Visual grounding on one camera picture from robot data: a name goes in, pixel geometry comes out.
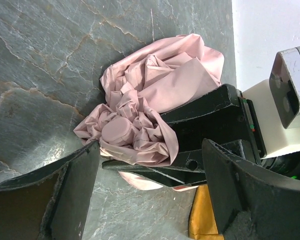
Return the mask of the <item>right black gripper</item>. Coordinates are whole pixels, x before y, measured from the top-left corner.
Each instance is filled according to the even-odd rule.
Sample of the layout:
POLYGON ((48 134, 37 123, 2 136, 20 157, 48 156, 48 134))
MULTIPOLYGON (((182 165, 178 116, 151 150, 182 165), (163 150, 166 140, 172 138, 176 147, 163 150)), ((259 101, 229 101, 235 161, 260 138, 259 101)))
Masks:
POLYGON ((267 155, 253 101, 230 84, 161 114, 179 140, 248 140, 256 160, 267 155))

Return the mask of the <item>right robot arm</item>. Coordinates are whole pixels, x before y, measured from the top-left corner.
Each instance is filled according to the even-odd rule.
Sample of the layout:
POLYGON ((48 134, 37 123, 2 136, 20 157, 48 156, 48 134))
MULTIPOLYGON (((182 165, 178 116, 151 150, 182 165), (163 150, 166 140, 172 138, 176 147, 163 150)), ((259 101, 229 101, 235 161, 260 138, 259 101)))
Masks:
POLYGON ((104 170, 134 174, 157 184, 181 189, 206 184, 202 141, 209 139, 233 154, 270 171, 291 175, 300 153, 266 157, 259 117, 250 99, 234 86, 223 84, 204 96, 161 114, 175 131, 179 151, 170 166, 130 165, 119 160, 102 163, 104 170))

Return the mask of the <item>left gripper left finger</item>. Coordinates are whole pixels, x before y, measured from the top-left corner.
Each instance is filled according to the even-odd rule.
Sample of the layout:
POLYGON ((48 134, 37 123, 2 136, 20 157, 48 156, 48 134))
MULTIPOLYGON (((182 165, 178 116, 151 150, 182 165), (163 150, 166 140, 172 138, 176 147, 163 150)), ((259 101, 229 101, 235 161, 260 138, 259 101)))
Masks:
POLYGON ((99 168, 98 142, 0 183, 0 240, 80 240, 99 168))

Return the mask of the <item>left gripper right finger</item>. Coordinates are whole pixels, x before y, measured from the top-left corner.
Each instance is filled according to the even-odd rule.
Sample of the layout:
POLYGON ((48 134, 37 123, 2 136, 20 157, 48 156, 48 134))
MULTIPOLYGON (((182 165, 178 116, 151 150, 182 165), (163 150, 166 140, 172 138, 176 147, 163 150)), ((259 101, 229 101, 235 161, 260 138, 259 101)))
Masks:
POLYGON ((300 240, 300 180, 245 160, 210 139, 202 160, 219 234, 249 211, 260 240, 300 240))

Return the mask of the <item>pink folding umbrella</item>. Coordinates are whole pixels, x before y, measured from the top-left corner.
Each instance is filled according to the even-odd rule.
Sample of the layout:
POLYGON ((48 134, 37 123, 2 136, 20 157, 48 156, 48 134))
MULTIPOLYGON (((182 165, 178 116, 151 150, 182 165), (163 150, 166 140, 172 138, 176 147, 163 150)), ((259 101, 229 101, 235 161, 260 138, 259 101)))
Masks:
POLYGON ((105 103, 74 133, 84 145, 97 141, 103 156, 130 165, 170 166, 179 143, 161 114, 219 87, 223 65, 223 54, 198 34, 157 40, 104 71, 105 103))

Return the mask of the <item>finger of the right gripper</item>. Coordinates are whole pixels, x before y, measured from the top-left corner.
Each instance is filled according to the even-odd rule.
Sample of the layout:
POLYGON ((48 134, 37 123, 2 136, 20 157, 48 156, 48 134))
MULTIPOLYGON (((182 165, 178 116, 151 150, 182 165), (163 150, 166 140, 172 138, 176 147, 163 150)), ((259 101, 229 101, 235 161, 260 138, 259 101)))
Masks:
POLYGON ((179 153, 169 166, 131 165, 112 159, 104 161, 102 168, 119 172, 135 188, 195 188, 207 183, 200 149, 179 153))

